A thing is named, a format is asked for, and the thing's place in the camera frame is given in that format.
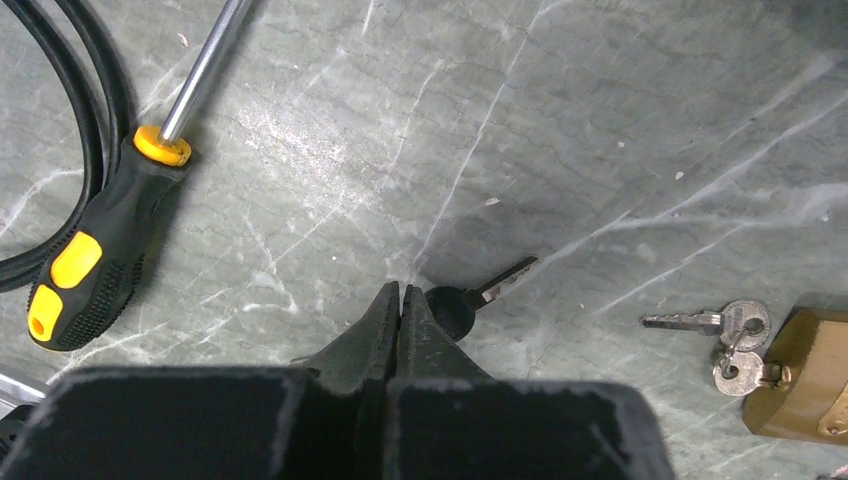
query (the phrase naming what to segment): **silver key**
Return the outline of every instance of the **silver key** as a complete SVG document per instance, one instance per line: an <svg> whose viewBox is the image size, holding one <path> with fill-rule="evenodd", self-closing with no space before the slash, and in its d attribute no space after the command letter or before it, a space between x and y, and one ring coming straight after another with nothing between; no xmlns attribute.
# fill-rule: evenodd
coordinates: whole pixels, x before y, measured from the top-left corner
<svg viewBox="0 0 848 480"><path fill-rule="evenodd" d="M739 352L750 352L760 347L766 343L771 331L768 310L754 300L730 302L720 312L705 310L694 315L645 315L640 322L647 328L694 330L705 335L720 335L721 343L726 346L744 329L748 332L736 348Z"/></svg>
<svg viewBox="0 0 848 480"><path fill-rule="evenodd" d="M723 368L722 361L713 367L713 380L721 393L731 397L744 397L760 387L783 388L791 381L789 369L763 364L754 352L736 352L729 363L729 368Z"/></svg>

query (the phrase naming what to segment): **screwdriver shaft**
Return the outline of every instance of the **screwdriver shaft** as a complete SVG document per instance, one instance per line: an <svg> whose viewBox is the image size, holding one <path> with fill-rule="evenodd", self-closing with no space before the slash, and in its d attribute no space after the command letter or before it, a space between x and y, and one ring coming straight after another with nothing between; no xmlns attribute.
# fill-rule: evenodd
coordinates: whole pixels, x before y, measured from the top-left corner
<svg viewBox="0 0 848 480"><path fill-rule="evenodd" d="M197 110L204 87L212 80L242 20L253 0L227 0L218 20L209 32L191 72L183 83L180 94L162 124L159 142L170 146L177 143L188 121Z"/></svg>

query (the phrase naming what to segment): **key ring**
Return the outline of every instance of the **key ring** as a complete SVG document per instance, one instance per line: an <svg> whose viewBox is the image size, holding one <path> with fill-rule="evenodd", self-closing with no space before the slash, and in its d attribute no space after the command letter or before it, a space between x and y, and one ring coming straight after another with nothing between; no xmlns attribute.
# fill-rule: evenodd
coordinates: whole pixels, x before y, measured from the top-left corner
<svg viewBox="0 0 848 480"><path fill-rule="evenodd" d="M730 364L733 361L733 356L736 355L736 350L739 349L739 344L742 343L742 339L748 335L748 329L743 328L733 337L733 341L728 345L727 350L724 351L724 358L721 360L721 375L724 378L733 378L733 372L730 370L732 366Z"/></svg>

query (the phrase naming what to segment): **black key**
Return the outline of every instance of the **black key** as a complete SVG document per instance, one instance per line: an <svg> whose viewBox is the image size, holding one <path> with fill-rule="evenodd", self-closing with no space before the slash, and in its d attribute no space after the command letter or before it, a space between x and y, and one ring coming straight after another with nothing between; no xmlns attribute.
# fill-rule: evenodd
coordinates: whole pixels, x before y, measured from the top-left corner
<svg viewBox="0 0 848 480"><path fill-rule="evenodd" d="M435 287L427 291L427 305L433 312L436 323L455 341L465 338L477 310L492 303L500 296L503 287L515 283L538 261L533 255L507 268L477 288L462 290L456 287Z"/></svg>

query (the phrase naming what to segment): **yellow grip inset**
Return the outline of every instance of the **yellow grip inset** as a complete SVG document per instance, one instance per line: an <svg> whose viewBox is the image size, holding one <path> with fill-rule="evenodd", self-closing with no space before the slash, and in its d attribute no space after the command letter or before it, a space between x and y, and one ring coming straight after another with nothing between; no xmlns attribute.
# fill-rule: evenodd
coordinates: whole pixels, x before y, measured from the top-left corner
<svg viewBox="0 0 848 480"><path fill-rule="evenodd" d="M154 162L164 163L171 167L182 167L191 156L191 146L182 138L176 145L159 143L159 132L162 129L155 125L142 125L135 131L133 143L145 157Z"/></svg>
<svg viewBox="0 0 848 480"><path fill-rule="evenodd" d="M47 285L39 285L29 307L29 333L36 340L47 342L62 313L62 299Z"/></svg>
<svg viewBox="0 0 848 480"><path fill-rule="evenodd" d="M77 232L71 243L50 266L50 278L59 288L74 288L97 265L103 249L97 240L85 232Z"/></svg>

